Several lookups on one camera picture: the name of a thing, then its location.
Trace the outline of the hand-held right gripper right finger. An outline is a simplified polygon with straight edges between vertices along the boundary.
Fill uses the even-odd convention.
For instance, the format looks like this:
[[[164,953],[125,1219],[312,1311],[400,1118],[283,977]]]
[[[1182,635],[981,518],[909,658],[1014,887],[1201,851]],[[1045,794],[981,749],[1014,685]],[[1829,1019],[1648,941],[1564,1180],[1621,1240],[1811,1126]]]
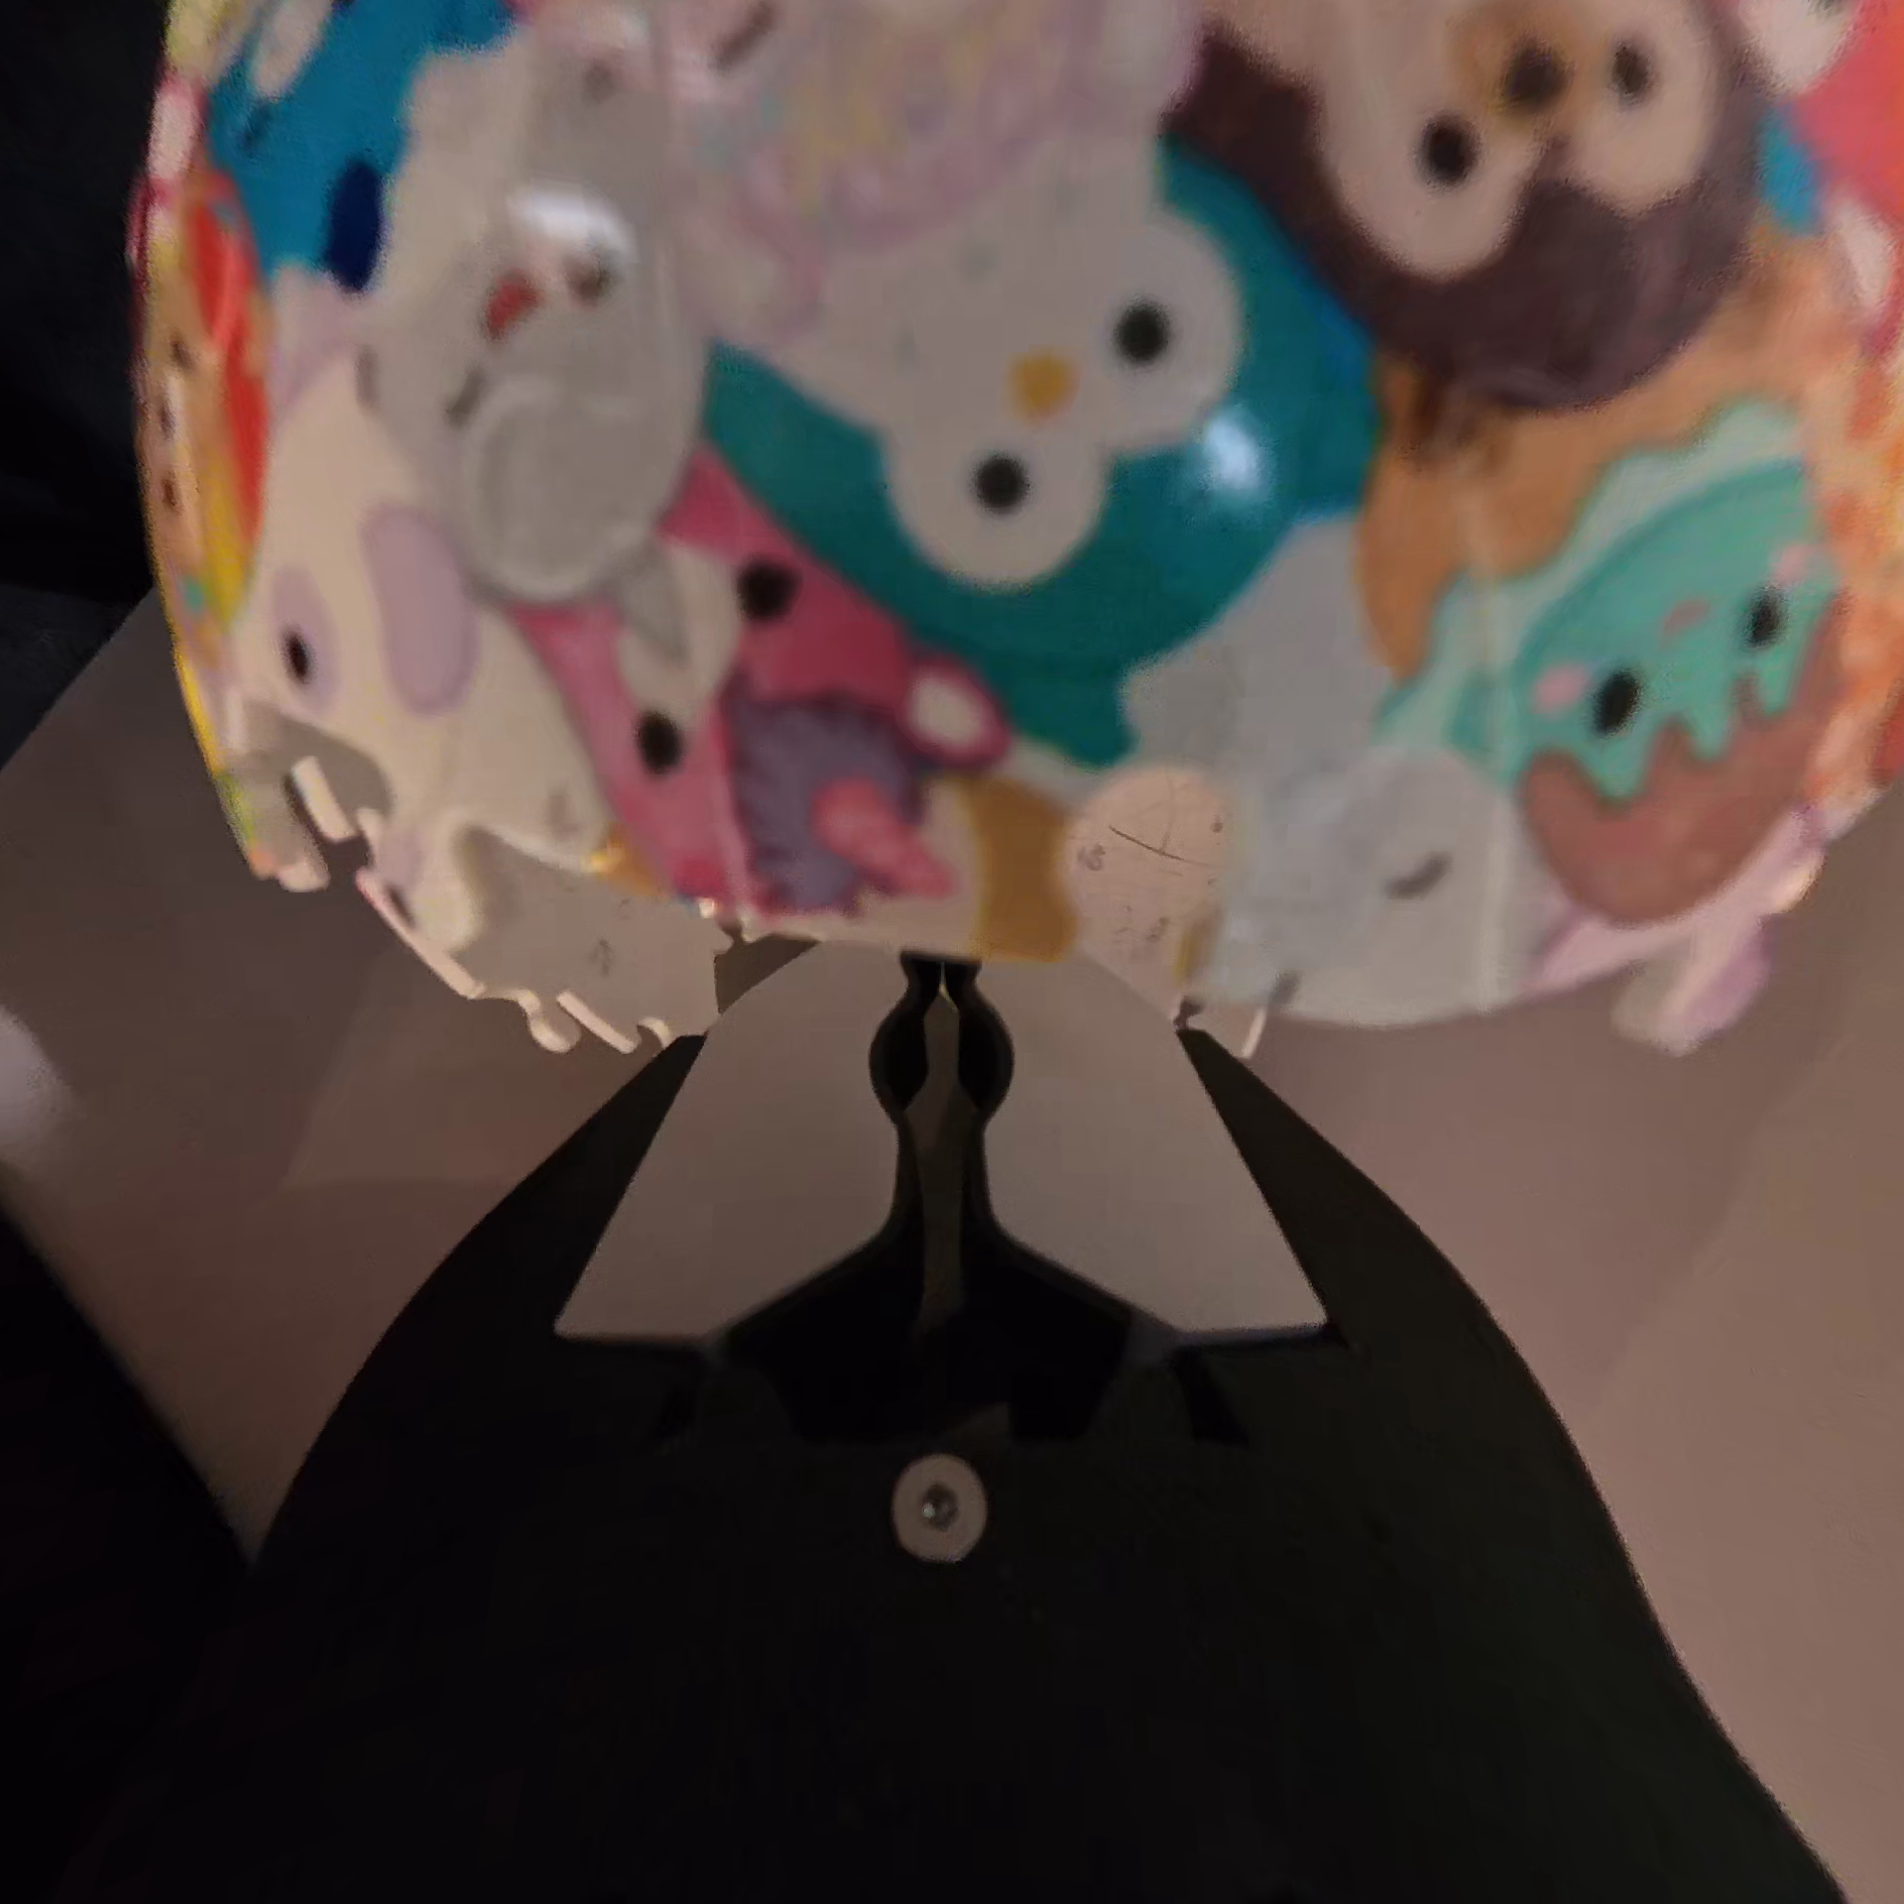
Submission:
[[[1327,1347],[1297,1250],[1177,1025],[1093,964],[943,970],[972,1106],[958,1328],[1026,1442],[1201,1356]]]

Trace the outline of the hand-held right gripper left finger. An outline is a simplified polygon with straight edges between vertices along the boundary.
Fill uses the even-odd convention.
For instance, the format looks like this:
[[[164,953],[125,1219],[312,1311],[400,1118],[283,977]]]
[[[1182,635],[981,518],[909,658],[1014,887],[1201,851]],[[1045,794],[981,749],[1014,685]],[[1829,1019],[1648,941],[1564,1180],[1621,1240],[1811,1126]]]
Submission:
[[[558,1335],[768,1383],[792,1424],[874,1427],[924,1299],[909,1111],[939,961],[816,947],[703,1036]]]

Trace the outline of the colourful puzzle ball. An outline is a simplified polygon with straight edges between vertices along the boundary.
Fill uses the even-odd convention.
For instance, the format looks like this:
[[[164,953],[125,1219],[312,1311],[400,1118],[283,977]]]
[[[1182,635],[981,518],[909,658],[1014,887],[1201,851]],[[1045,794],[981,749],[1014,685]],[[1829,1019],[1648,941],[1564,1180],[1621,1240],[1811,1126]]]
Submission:
[[[138,461],[249,869],[1667,1054],[1901,776],[1897,4],[171,4]]]

